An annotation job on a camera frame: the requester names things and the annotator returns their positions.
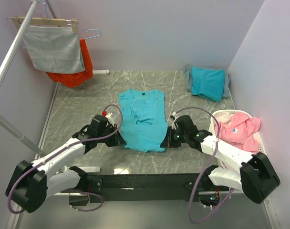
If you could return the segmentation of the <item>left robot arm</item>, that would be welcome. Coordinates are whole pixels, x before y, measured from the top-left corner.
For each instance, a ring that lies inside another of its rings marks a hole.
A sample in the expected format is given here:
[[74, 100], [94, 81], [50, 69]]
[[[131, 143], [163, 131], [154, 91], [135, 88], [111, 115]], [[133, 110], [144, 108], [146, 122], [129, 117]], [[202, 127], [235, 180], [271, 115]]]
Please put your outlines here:
[[108, 147], [124, 146], [126, 142], [114, 120], [114, 113], [97, 114], [90, 124], [76, 132], [63, 146], [31, 163], [25, 160], [18, 163], [5, 191], [8, 204], [15, 202], [32, 213], [56, 193], [68, 189], [87, 191], [90, 182], [87, 172], [76, 166], [65, 171], [62, 169], [99, 143]]

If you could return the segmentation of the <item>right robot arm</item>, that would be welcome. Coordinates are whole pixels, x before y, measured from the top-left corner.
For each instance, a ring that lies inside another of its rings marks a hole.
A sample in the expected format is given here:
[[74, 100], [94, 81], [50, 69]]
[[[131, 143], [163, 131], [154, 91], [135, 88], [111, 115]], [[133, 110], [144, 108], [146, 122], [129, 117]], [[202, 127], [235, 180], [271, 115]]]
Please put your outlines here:
[[173, 125], [168, 127], [161, 147], [179, 148], [188, 144], [190, 148], [229, 165], [229, 168], [208, 165], [199, 181], [201, 188], [213, 190], [224, 186], [237, 189], [259, 204], [280, 185], [280, 179], [264, 153], [243, 151], [217, 139], [207, 130], [198, 130], [188, 115], [173, 114], [171, 118]]

